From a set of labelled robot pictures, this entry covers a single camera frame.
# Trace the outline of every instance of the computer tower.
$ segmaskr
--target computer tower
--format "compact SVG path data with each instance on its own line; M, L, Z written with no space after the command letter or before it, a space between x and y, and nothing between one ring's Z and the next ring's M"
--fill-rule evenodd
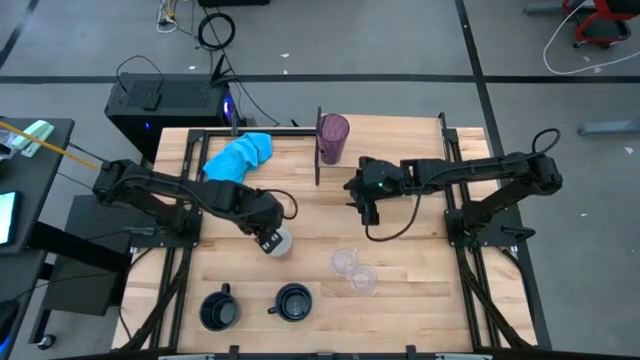
M167 127L246 126L226 83L206 74L122 73L104 110L142 156L154 162Z

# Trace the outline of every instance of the black mug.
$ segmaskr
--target black mug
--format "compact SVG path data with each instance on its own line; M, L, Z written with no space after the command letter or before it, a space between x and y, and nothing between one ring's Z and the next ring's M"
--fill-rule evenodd
M229 283L222 290L207 296L200 307L200 321L211 331L222 331L233 326L240 318L240 306L231 296Z
M296 322L311 312L311 292L302 284L287 284L276 295L276 306L268 310L269 314L277 313L281 318Z

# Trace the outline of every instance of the black cable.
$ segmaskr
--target black cable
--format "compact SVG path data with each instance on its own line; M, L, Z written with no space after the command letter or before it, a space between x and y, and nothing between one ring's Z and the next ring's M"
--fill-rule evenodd
M140 256L135 258L133 262L131 262L131 265L129 265L128 271L131 271L131 269L133 269L133 265L135 265L140 259L142 259L145 255L147 255L152 249L153 248L148 248L147 250L143 251L140 254ZM122 316L122 306L118 307L118 317L120 318L120 322L122 323L122 327L124 328L124 331L127 333L127 337L129 338L129 341L131 341L133 338L131 337L131 331L129 331L129 327L127 326L127 323L125 323L124 321L124 316Z
M80 146L78 146L78 145L76 145L76 144L74 144L74 143L72 143L72 142L69 142L69 146L71 146L72 148L76 148L76 149L78 149L78 150L82 151L82 152L83 152L83 153L85 153L85 154L91 155L91 156L93 156L94 158L96 158L96 159L98 159L98 160L100 160L100 161L102 161L102 162L107 162L107 160L105 160L105 159L101 158L100 156L98 156L98 155L96 155L96 154L93 154L93 153L88 152L87 150L85 150L85 149L81 148Z
M124 322L124 318L122 317L121 306L118 307L118 317L120 318L120 323L122 323L122 327L124 328L124 331L127 333L127 337L129 338L129 341L133 340L133 337L131 337L131 331L129 331L129 327L127 326L127 323Z
M156 87L155 92L158 92L160 90L160 86L162 86L162 84L164 83L164 75L162 74L162 71L160 71L160 69L158 69L158 67L156 66L156 64L154 64L151 60L149 60L146 56L142 56L142 55L134 55L130 58L128 58L127 60L123 61L122 63L120 63L120 65L118 65L118 68L116 68L116 82L118 84L120 84L120 87L122 88L122 91L124 91L125 93L127 92L127 89L124 87L124 84L122 84L122 81L120 81L120 68L122 68L122 66L126 63L128 63L129 61L133 60L133 59L143 59L146 60L149 64L151 64L151 66L153 66L156 70L158 70L158 74L160 74L160 83L158 83L158 86Z
M32 292L32 291L35 291L36 289L41 288L43 286L48 286L48 285L59 283L59 282L63 282L63 281L69 281L69 280L75 280L75 279L84 279L84 278L94 277L94 276L95 277L105 276L105 275L111 275L111 274L113 274L113 271L109 271L109 272L101 273L101 274L89 274L89 275L72 276L72 277L68 277L68 278L64 278L64 279L49 281L47 283L34 286L34 287L32 287L32 288L30 288L28 290L25 290L25 291L21 292L20 294L18 294L18 296L14 297L13 300L18 300L18 298L21 297L22 295L27 294L27 293Z
M225 47L227 47L229 44L231 44L231 42L233 41L233 38L236 37L236 23L233 22L233 19L231 18L231 16L227 15L227 14L223 14L221 12L217 12L215 14L209 14L207 13L207 10L204 10L205 14L207 14L207 16L204 17L204 19L202 19L202 21L200 22L200 25L198 25L198 42L200 43L200 46L205 49L205 50L209 50L209 51L215 51L215 50L222 50ZM224 42L220 42L220 39L218 39L218 35L215 34L216 36L216 41L218 42L218 45L213 45L208 43L205 39L204 39L204 29L207 27L207 25L211 26L211 29L213 29L213 24L211 24L211 22L214 19L217 18L222 18L223 20L225 20L227 23L229 23L229 26L231 26L231 34L229 34L229 37L227 38L227 40L225 40Z
M204 10L204 13L208 16L209 13L207 12L206 8L202 8L202 10ZM218 11L218 14L220 14L220 8L216 7L216 11ZM216 30L213 28L213 24L211 22L209 22L209 27L211 27L211 31L213 31L213 36L215 36L216 41L218 42L218 44L220 45L220 39L218 38L218 34L216 33ZM229 56L227 55L227 52L224 50L224 47L220 48L220 50L222 50L222 54L224 55L225 59L227 60L227 65L229 65L229 69L231 70L231 73L233 74L233 76L238 76L238 74L236 74L236 71L233 69L233 66L231 65L231 61L229 60ZM242 91L244 91L244 93L247 95L247 98L249 98L249 101L251 101L251 103L253 104L253 106L256 107L256 109L258 109L258 111L260 111L260 113L262 113L262 115L266 116L267 119L273 121L276 125L275 126L280 126L280 122L274 118L272 118L271 116L269 116L269 114L267 114L264 110L262 110L262 108L255 102L255 100L253 100L253 98L251 97L251 95L249 95L249 92L247 91L247 89L244 87L244 85L242 84L242 82L237 81L238 85L240 85L240 87L242 88Z
M92 237L83 238L83 239L84 240L95 240L95 239L101 239L103 237L109 237L109 236L118 235L118 234L124 234L124 233L128 233L128 232L129 232L129 230L118 230L118 231L114 231L112 233L92 236Z
M509 250L500 249L500 251L505 254L509 258L509 260L511 260L513 265L518 268L518 271L520 271L520 276L522 277L522 285L524 287L524 296L527 299L527 306L529 307L529 316L531 316L531 323L534 323L536 320L533 316L533 302L531 301L531 292L529 291L529 280L524 275L524 269L522 268L522 265L520 265L520 261L515 256L513 256L513 254Z
M538 141L538 139L540 138L540 136L549 133L549 132L553 132L556 134L555 139L551 142L551 144L549 146L547 146L546 148L544 148L544 150L542 150L541 152L536 152L536 143ZM538 134L536 134L536 136L533 137L533 141L531 142L531 149L533 150L529 155L527 155L527 159L531 159L534 158L536 156L540 156L543 155L544 153L546 153L547 151L551 150L557 143L558 141L560 141L560 130L555 129L555 128L550 128L550 129L545 129L542 130L541 132L539 132ZM509 165L509 164L514 164L517 162L520 162L521 160L512 160L512 161L498 161L498 165L502 164L502 165ZM491 167L491 166L495 166L496 164L485 164L485 165L475 165L474 168L479 169L479 168L483 168L483 167ZM451 171L458 171L458 170L464 170L468 167L467 166L458 166L458 167L453 167L453 168L449 168L440 172L437 172L433 175L431 175L431 177L429 177L427 180L425 180L424 184L422 184L422 186L420 187L420 190L418 190L418 199L416 200L416 205L413 208L413 214L411 214L411 219L409 220L409 223L402 228L402 230L398 231L397 233L390 235L390 236L386 236L383 238L374 238L369 234L369 225L365 225L364 227L364 233L367 237L367 239L371 240L371 241L376 241L376 242L383 242L383 241L389 241L389 240L393 240L396 239L400 236L402 236L402 234L404 234L405 232L407 232L407 230L409 230L411 228L411 226L413 226L413 223L416 220L416 217L418 215L418 209L420 208L420 200L422 199L422 191L425 189L425 187L427 185L431 185L429 182L434 180L436 177L443 175L445 173L451 172Z
M288 196L289 199L291 199L291 201L293 201L293 206L295 207L295 211L293 212L293 215L291 215L291 216L282 215L282 217L287 219L287 220L293 220L293 219L296 218L296 216L298 216L298 202L293 197L293 195L289 194L288 192L286 192L284 190L279 190L279 189L262 189L262 191L275 192L275 193L280 193L280 194L284 194L284 195Z
M93 192L93 189L91 188L91 186L89 186L89 185L87 185L87 184L85 184L85 183L83 183L83 182L80 182L80 181L78 181L78 180L76 180L76 179L73 179L73 178L71 178L70 176L65 175L65 174L63 174L63 173L60 173L60 172L59 172L59 173L57 173L57 174L58 174L58 175L60 175L60 176L62 176L62 177L64 177L64 178L67 178L69 181L72 181L72 182L74 182L74 183L76 183L76 184L78 184L78 185L84 186L84 187L86 187L87 189L89 189L89 191Z
M536 151L536 144L538 143L538 139L547 133L555 133L556 137L553 139L553 141L551 142L551 144L549 144L549 146L547 146L546 148L544 148L542 151ZM542 131L540 131L538 134L536 134L536 136L533 137L533 141L531 142L531 152L534 154L544 154L547 151L551 150L554 146L556 146L556 144L558 143L558 141L560 141L560 137L562 137L562 134L560 133L560 130L556 129L556 128L549 128L549 129L544 129Z
M238 114L240 114L240 118L244 119L244 115L242 115L242 109L240 108L241 107L240 103L242 102L242 90L240 90L240 86L238 86L238 84L235 84L235 85L236 85L236 89L238 90L238 101L237 102L234 101L234 103L236 104L236 110L238 110Z
M227 77L223 77L220 78L214 82L211 83L211 87L216 87L220 84L226 84L232 81L238 81L238 77L237 76L227 76Z

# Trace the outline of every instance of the white cable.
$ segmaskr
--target white cable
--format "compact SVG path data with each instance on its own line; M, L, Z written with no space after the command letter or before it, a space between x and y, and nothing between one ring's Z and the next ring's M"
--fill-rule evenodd
M547 70L551 71L552 73L556 74L556 75L573 75L573 74L577 74L579 72L583 72L586 70L591 70L591 69L595 69L595 68L602 68L605 66L609 66L609 65L613 65L613 64L617 64L617 63L621 63L623 61L627 61L631 58L634 58L638 55L640 55L640 51L629 55L629 56L625 56L623 58L620 58L618 60L614 60L614 61L609 61L606 63L602 63L602 64L598 64L598 65L591 65L591 66L587 66L586 68L582 68L582 69L578 69L578 70L573 70L573 71L555 71L551 68L551 66L549 66L549 62L547 61L547 49L549 48L549 45L551 45L551 43L553 42L553 40L556 38L556 35L558 35L558 32L560 32L560 29L562 29L562 27L564 26L564 24L567 23L567 21L569 19L571 19L573 17L573 15L575 15L575 13L580 10L580 8L585 5L587 2L583 2L582 4L580 4L577 8L575 8L575 10L573 10L571 12L571 14L569 14L569 16L566 17L566 19L564 19L564 21L560 24L560 26L558 26L558 29L556 29L556 32L553 33L553 36L551 36L551 39L549 39L549 42L547 43L547 46L544 47L544 50L542 51L542 59L544 60L544 65L547 67Z
M169 13L167 12L167 8L165 7L164 2L165 0L162 0L160 2L160 9L158 9L158 19L156 20L156 31L161 34L169 34L176 31L176 29L178 28L178 23L169 17ZM160 20L162 20L162 18L164 18L166 22L173 24L173 27L169 30L160 29Z

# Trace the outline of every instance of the purple cup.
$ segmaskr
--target purple cup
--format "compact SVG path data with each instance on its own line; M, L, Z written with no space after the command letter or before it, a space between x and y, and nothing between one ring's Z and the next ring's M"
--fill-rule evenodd
M349 129L349 121L338 114L327 114L320 118L316 133L320 158L325 164L335 165L340 161Z

